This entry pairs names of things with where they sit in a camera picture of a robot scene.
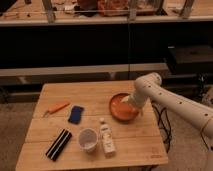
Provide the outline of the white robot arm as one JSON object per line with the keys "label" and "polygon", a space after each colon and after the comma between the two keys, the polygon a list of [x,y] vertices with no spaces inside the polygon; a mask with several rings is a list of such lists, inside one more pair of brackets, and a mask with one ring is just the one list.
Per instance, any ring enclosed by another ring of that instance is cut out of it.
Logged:
{"label": "white robot arm", "polygon": [[134,92],[122,102],[142,108],[148,98],[178,114],[209,139],[213,139],[213,108],[172,93],[161,87],[162,78],[158,73],[138,77],[134,81]]}

